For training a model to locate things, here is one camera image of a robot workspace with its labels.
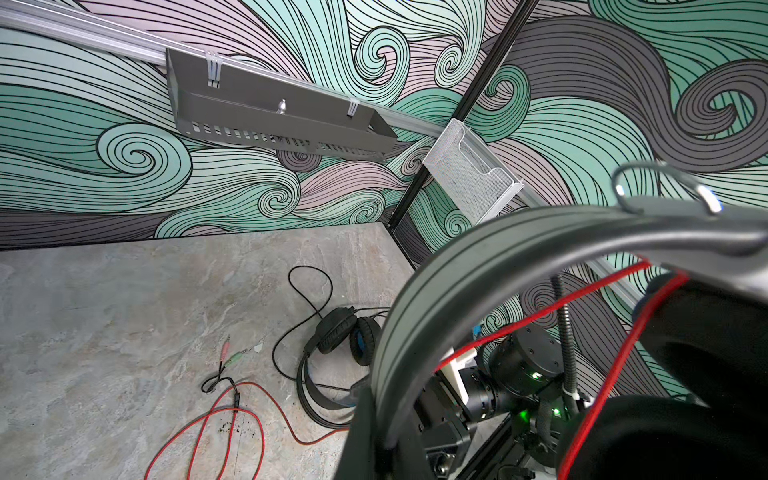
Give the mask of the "white headphones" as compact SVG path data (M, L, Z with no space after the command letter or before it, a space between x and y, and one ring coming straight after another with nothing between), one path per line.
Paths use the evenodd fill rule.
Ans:
M524 188L504 208L505 213L574 203L575 195L554 167L547 164L529 166L521 160L511 161L508 166L522 181ZM699 173L696 177L727 206L767 207L767 166L763 163L725 172ZM392 235L409 261L420 266L449 240L466 230L468 224L448 195L437 184L432 184L417 195ZM511 321L520 320L543 308L552 300L552 286L545 280L539 280L495 308L477 329L483 334L493 333ZM621 299L610 287L569 304L568 310L575 320L580 341L577 365L581 387L588 393L596 394L608 368L607 343L617 341L628 331L634 304L632 300ZM365 433L353 434L344 446L338 477L366 478L373 465L370 443Z

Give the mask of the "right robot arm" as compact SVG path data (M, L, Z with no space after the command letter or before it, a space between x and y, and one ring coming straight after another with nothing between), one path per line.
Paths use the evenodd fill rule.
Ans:
M561 307L434 375L415 403L431 479L548 479L577 389L575 333Z

